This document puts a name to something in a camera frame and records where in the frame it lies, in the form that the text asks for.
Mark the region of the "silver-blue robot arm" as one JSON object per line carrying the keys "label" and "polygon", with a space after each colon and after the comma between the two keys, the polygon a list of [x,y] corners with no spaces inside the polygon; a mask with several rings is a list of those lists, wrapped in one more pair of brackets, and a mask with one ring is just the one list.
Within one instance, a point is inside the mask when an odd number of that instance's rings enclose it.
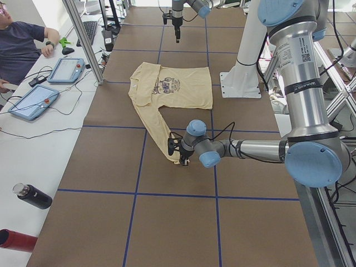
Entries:
{"label": "silver-blue robot arm", "polygon": [[223,0],[177,0],[171,2],[172,7],[168,13],[162,15],[164,24],[167,24],[167,21],[172,20],[172,25],[175,30],[176,43],[180,42],[181,32],[180,27],[183,25],[184,21],[184,4],[188,4],[196,14],[201,18],[206,18],[213,8],[220,8],[225,4]]}
{"label": "silver-blue robot arm", "polygon": [[197,154],[207,168],[223,157],[284,164],[298,183],[325,187],[348,169],[351,155],[328,120],[314,42],[325,36],[328,1],[252,1],[264,26],[263,36],[276,47],[291,131],[285,141],[213,141],[205,123],[192,120],[177,144],[180,163]]}

